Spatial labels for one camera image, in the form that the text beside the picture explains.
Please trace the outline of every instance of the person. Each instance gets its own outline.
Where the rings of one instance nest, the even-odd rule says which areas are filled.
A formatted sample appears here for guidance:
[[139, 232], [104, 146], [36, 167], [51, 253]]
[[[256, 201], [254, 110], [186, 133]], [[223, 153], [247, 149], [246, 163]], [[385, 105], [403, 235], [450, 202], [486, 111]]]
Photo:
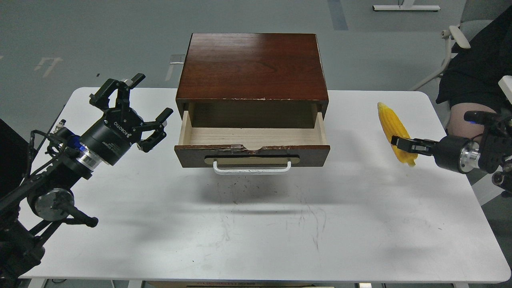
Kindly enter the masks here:
[[503, 76], [512, 75], [512, 6], [475, 35], [470, 45], [470, 49], [454, 45], [452, 51], [458, 55], [441, 78], [436, 103], [450, 104], [448, 135], [478, 141], [484, 127], [465, 121], [466, 111], [512, 111], [512, 104], [498, 85]]

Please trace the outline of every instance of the table leg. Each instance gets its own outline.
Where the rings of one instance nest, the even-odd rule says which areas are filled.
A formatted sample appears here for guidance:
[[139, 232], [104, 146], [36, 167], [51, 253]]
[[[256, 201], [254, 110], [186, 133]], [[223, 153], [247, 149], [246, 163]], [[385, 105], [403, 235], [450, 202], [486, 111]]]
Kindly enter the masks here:
[[142, 280], [130, 280], [128, 282], [128, 288], [141, 288]]
[[470, 285], [468, 283], [465, 283], [465, 282], [453, 283], [453, 286], [455, 288], [470, 288]]
[[45, 288], [46, 280], [45, 278], [32, 278], [27, 288]]

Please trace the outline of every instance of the drawer front panel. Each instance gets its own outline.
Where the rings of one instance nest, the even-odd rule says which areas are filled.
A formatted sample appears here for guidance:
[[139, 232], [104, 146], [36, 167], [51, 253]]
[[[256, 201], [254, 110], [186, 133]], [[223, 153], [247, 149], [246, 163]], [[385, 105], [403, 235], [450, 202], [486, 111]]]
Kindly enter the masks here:
[[[321, 167], [324, 165], [327, 155], [329, 154], [330, 146], [266, 146], [259, 150], [248, 150], [241, 145], [176, 145], [174, 146], [174, 150], [181, 162], [181, 166], [184, 168], [212, 167], [205, 163], [205, 159], [216, 157], [298, 157], [299, 162], [293, 164], [293, 161], [293, 167]], [[272, 167], [278, 165], [269, 164], [268, 166]]]

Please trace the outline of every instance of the wooden box top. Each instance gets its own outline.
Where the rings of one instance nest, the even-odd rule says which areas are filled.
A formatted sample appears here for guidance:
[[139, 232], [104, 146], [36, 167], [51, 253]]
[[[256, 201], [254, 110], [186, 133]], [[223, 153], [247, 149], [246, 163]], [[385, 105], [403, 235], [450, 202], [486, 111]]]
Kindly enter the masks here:
[[203, 34], [190, 39], [176, 102], [217, 100], [328, 103], [315, 34]]

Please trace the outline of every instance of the gray floor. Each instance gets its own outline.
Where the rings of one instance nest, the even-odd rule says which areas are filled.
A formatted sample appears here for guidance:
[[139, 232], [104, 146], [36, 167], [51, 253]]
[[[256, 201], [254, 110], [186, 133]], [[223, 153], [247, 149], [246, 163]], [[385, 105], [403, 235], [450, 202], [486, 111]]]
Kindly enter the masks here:
[[[146, 74], [141, 87], [176, 88], [171, 55], [193, 32], [315, 33], [328, 89], [407, 90], [439, 67], [440, 32], [458, 23], [464, 0], [417, 0], [439, 12], [374, 12], [396, 0], [0, 2], [0, 118], [28, 139], [48, 130], [72, 92], [107, 78]], [[423, 88], [433, 101], [435, 83]], [[179, 121], [173, 115], [169, 121]], [[509, 199], [484, 211], [510, 260]], [[125, 287], [125, 282], [116, 286]], [[68, 280], [47, 287], [110, 287]], [[388, 287], [446, 285], [388, 284]], [[489, 285], [471, 285], [487, 287]], [[490, 285], [505, 287], [510, 283]]]

